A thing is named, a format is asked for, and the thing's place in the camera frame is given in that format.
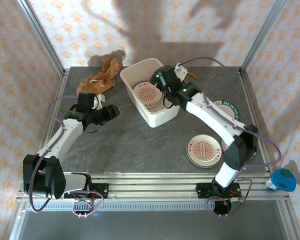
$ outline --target gray tabletop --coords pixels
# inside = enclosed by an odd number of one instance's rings
[[[94,76],[100,67],[71,67],[63,95],[75,95],[81,80]],[[216,74],[225,73],[211,82],[206,94],[212,101],[227,100],[239,110],[239,121],[252,123],[248,104],[236,67],[189,67],[197,78],[187,76],[188,82],[203,89],[205,81]],[[72,145],[65,156],[62,168],[65,172],[90,173],[217,173],[221,161],[212,168],[201,168],[188,158],[186,147],[198,134],[221,138],[194,115],[180,109],[177,117],[163,125],[151,128],[128,97],[125,84],[118,73],[116,84],[104,92],[105,105],[120,107],[121,115],[102,126],[96,133],[91,125]],[[61,101],[58,117],[62,118],[75,99]],[[258,151],[253,164],[263,163]],[[250,173],[264,173],[264,167],[248,168]]]

